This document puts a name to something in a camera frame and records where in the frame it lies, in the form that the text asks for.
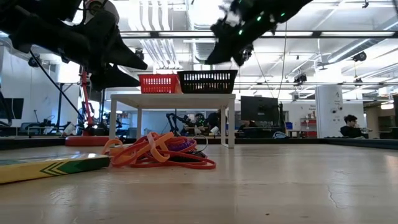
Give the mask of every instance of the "red basket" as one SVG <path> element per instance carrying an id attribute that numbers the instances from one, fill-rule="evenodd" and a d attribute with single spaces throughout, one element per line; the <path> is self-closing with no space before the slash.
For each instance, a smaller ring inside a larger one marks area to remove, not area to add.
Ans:
<path id="1" fill-rule="evenodd" d="M 141 93 L 175 93 L 177 75 L 138 75 Z"/>

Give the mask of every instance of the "green chevron pattern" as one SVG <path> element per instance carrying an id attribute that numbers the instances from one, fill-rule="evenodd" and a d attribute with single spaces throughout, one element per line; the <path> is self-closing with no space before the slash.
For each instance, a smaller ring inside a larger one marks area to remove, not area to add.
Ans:
<path id="1" fill-rule="evenodd" d="M 56 167 L 63 164 L 64 162 L 54 162 L 53 164 L 47 166 L 46 168 L 40 170 L 40 172 L 47 174 L 47 175 L 52 175 L 52 176 L 58 176 L 58 175 L 64 175 L 60 173 L 59 171 L 56 170 Z"/>
<path id="2" fill-rule="evenodd" d="M 109 162 L 110 161 L 108 157 L 79 161 L 54 162 L 46 168 L 40 170 L 40 172 L 51 176 L 73 174 L 107 167 L 109 166 Z"/>

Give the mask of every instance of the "ceiling beam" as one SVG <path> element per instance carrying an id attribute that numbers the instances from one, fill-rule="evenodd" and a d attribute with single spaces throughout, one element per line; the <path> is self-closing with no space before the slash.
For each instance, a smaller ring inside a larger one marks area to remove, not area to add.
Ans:
<path id="1" fill-rule="evenodd" d="M 123 39 L 214 39 L 210 30 L 121 31 Z M 275 35 L 266 32 L 259 39 L 398 39 L 398 31 L 388 30 L 288 30 Z"/>

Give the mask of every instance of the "black hair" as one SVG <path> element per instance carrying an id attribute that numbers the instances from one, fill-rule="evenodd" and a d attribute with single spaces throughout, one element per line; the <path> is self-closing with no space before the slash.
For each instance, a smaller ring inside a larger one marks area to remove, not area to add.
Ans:
<path id="1" fill-rule="evenodd" d="M 355 117 L 354 115 L 351 115 L 351 114 L 344 117 L 344 121 L 346 123 L 351 122 L 351 121 L 356 121 L 357 119 L 358 119 L 357 117 Z"/>

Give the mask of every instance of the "pile of rubber bands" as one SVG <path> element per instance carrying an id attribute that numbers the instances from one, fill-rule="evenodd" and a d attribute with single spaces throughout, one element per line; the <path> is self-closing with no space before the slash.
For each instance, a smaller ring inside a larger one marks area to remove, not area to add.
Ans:
<path id="1" fill-rule="evenodd" d="M 173 133 L 149 133 L 133 145 L 124 147 L 118 139 L 109 140 L 102 154 L 111 157 L 113 167 L 160 167 L 180 166 L 191 169 L 214 169 L 216 163 L 197 150 L 195 139 Z"/>

